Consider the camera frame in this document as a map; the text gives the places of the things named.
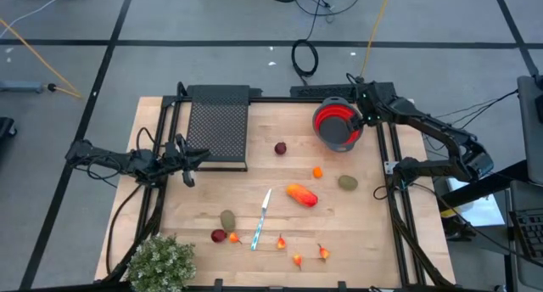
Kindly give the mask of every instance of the wooden tabletop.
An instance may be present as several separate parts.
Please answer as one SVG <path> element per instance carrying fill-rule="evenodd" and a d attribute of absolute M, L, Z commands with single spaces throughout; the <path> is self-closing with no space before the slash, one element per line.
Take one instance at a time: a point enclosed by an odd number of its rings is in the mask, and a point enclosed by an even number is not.
<path fill-rule="evenodd" d="M 128 149 L 135 148 L 141 127 L 154 134 L 160 103 L 161 98 L 140 98 Z M 223 284 L 233 286 L 337 287 L 338 281 L 345 281 L 350 288 L 400 286 L 388 203 L 372 196 L 372 191 L 383 185 L 376 129 L 366 127 L 350 152 L 335 153 L 313 132 L 311 117 L 318 106 L 252 103 L 248 125 L 249 171 L 197 172 L 194 188 L 183 184 L 181 174 L 169 178 L 160 232 L 175 234 L 180 243 L 196 244 L 197 272 L 191 284 L 212 285 L 216 278 L 222 278 Z M 182 104 L 178 131 L 183 135 L 187 133 L 190 109 L 190 103 Z M 390 143 L 388 131 L 385 133 Z M 426 159 L 420 132 L 399 126 L 398 134 L 404 156 Z M 288 151 L 283 156 L 274 152 L 278 142 L 287 144 Z M 152 148 L 146 136 L 141 138 L 141 147 Z M 312 176 L 315 166 L 322 168 L 320 179 Z M 357 190 L 347 192 L 338 187 L 338 177 L 344 174 L 357 178 Z M 429 178 L 417 182 L 433 187 Z M 290 183 L 306 186 L 318 196 L 318 204 L 313 208 L 297 204 L 285 193 Z M 112 216 L 136 186 L 133 178 L 120 178 Z M 273 190 L 262 234 L 257 250 L 251 251 L 262 200 L 269 188 Z M 436 199 L 419 188 L 411 188 L 410 194 L 419 244 L 445 278 L 454 282 Z M 142 196 L 140 190 L 117 219 L 112 267 L 134 240 Z M 236 232 L 243 244 L 211 241 L 210 233 L 221 228 L 219 215 L 226 209 L 237 217 Z M 276 249 L 279 234 L 287 243 L 285 250 Z M 96 278 L 106 275 L 106 241 Z M 319 259 L 317 244 L 330 251 L 326 262 Z M 301 271 L 293 264 L 295 253 L 303 257 Z M 409 250 L 406 259 L 411 281 L 415 282 Z"/>

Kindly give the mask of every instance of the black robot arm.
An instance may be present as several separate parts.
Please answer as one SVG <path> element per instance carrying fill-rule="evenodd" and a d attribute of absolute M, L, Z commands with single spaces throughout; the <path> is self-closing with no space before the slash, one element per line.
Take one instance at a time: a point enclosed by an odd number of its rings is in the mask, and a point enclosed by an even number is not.
<path fill-rule="evenodd" d="M 71 167 L 92 165 L 103 166 L 136 178 L 136 183 L 155 186 L 161 177 L 183 171 L 183 181 L 194 186 L 190 171 L 210 156 L 208 149 L 191 149 L 181 134 L 176 141 L 165 144 L 165 152 L 159 157 L 149 149 L 132 150 L 128 153 L 115 153 L 92 146 L 88 140 L 77 140 L 71 144 L 65 158 Z"/>
<path fill-rule="evenodd" d="M 351 119 L 354 129 L 381 122 L 408 125 L 442 142 L 448 150 L 448 160 L 418 161 L 411 157 L 401 160 L 391 177 L 395 187 L 404 188 L 418 177 L 453 176 L 459 181 L 475 182 L 494 166 L 473 134 L 424 114 L 409 100 L 396 96 L 394 87 L 376 82 L 360 85 L 356 105 L 362 119 L 356 116 Z"/>

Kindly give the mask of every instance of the potted plant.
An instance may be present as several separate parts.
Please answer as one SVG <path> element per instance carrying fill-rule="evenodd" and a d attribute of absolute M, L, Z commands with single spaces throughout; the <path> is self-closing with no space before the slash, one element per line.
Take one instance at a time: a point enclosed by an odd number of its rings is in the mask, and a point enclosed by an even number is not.
<path fill-rule="evenodd" d="M 137 247 L 127 277 L 137 292 L 181 292 L 196 274 L 193 258 L 194 244 L 157 235 Z"/>

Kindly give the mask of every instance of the knife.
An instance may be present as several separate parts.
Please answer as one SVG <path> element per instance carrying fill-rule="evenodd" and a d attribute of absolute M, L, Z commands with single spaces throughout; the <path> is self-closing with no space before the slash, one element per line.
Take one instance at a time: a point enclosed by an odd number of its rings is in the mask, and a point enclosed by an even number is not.
<path fill-rule="evenodd" d="M 270 203 L 270 194 L 272 194 L 272 189 L 268 190 L 264 202 L 262 202 L 262 216 L 260 216 L 260 221 L 258 222 L 258 227 L 256 227 L 255 236 L 253 237 L 253 243 L 251 244 L 251 250 L 256 250 L 256 244 L 258 243 L 258 238 L 260 237 L 260 231 L 262 230 L 262 225 L 264 224 L 264 216 L 268 209 L 268 203 Z"/>

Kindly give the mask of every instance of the red silicone collapsible bowl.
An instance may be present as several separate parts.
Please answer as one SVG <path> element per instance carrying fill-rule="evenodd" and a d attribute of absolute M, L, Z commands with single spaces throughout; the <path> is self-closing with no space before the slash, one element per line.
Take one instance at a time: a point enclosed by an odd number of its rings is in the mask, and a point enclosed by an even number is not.
<path fill-rule="evenodd" d="M 360 116 L 344 98 L 327 98 L 313 115 L 315 134 L 331 150 L 349 151 L 361 136 L 361 130 L 351 131 L 348 128 L 348 121 L 353 115 Z"/>

